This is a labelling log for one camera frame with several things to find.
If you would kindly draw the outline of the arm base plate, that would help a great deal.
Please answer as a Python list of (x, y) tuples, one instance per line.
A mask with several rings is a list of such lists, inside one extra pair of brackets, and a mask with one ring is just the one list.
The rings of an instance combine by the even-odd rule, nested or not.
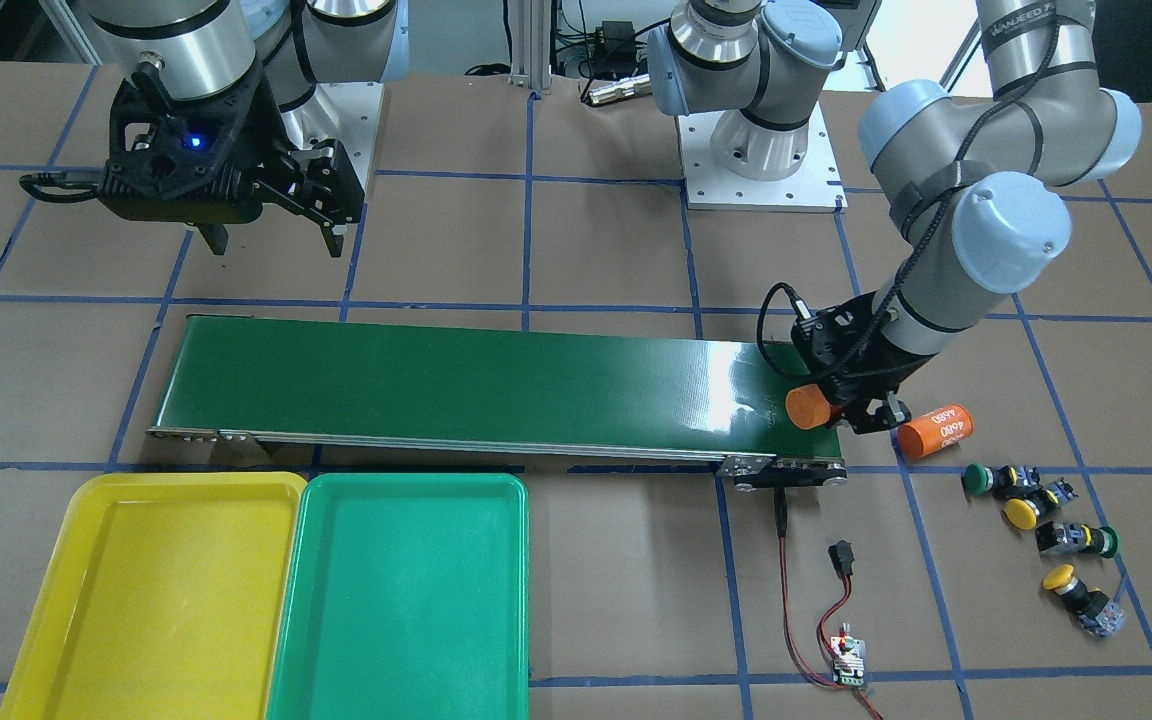
[(847, 206), (820, 104), (788, 132), (750, 126), (735, 109), (682, 115), (676, 124), (690, 209), (832, 213)]
[(385, 94), (387, 86), (376, 82), (317, 85), (310, 99), (285, 111), (285, 131), (300, 149), (326, 138), (342, 142), (364, 192), (370, 195)]

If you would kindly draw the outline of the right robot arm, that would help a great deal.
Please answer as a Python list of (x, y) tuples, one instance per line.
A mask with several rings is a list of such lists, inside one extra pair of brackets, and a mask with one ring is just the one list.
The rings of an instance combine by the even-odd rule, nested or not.
[(312, 122), (333, 83), (401, 79), (404, 1), (84, 1), (123, 70), (108, 159), (79, 183), (132, 222), (192, 225), (211, 252), (270, 205), (306, 218), (338, 258), (364, 182), (338, 119)]

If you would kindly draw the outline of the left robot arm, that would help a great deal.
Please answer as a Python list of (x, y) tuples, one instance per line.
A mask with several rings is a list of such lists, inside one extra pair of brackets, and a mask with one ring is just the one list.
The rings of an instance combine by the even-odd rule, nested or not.
[[(964, 104), (931, 79), (887, 88), (858, 141), (911, 252), (877, 291), (813, 311), (786, 283), (803, 372), (764, 355), (791, 384), (796, 427), (846, 420), (856, 433), (911, 419), (897, 393), (1002, 300), (1064, 251), (1073, 220), (1059, 188), (1132, 159), (1140, 109), (1102, 88), (1093, 1), (979, 1), (993, 88)], [(682, 1), (649, 32), (655, 104), (684, 118), (719, 111), (713, 154), (746, 179), (785, 179), (838, 65), (838, 20), (812, 1)]]

